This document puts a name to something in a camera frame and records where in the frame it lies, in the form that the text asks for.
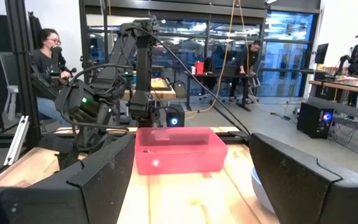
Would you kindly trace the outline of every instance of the gray floor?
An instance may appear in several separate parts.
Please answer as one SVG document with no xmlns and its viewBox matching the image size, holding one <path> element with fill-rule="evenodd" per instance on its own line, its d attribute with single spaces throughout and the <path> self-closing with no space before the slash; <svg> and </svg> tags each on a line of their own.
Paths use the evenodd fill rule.
<svg viewBox="0 0 358 224">
<path fill-rule="evenodd" d="M 358 151 L 358 132 L 353 135 L 349 144 L 351 135 L 348 134 L 351 130 L 341 128 L 337 132 L 337 141 L 347 144 L 346 147 L 338 144 L 333 139 L 311 139 L 307 135 L 296 130 L 296 126 L 285 121 L 277 116 L 270 115 L 270 112 L 276 112 L 284 115 L 284 108 L 279 105 L 288 101 L 287 98 L 264 98 L 261 99 L 261 106 L 249 106 L 252 112 L 247 112 L 236 105 L 227 105 L 227 107 L 248 127 L 252 133 L 262 133 L 266 136 L 274 138 L 278 141 L 284 142 L 290 146 L 298 148 L 301 151 L 307 152 L 311 155 L 317 156 L 325 161 L 337 163 L 339 166 L 358 172 L 358 154 L 352 152 L 350 149 Z M 208 108 L 207 104 L 191 104 L 194 110 L 204 110 Z M 296 120 L 292 110 L 296 105 L 290 104 L 288 106 L 286 115 L 291 116 Z M 187 126 L 232 126 L 228 123 L 218 112 L 211 109 L 204 113 L 187 114 Z M 57 124 L 50 124 L 47 130 L 53 131 L 57 128 Z M 0 166 L 5 158 L 7 149 L 0 149 Z"/>
</svg>

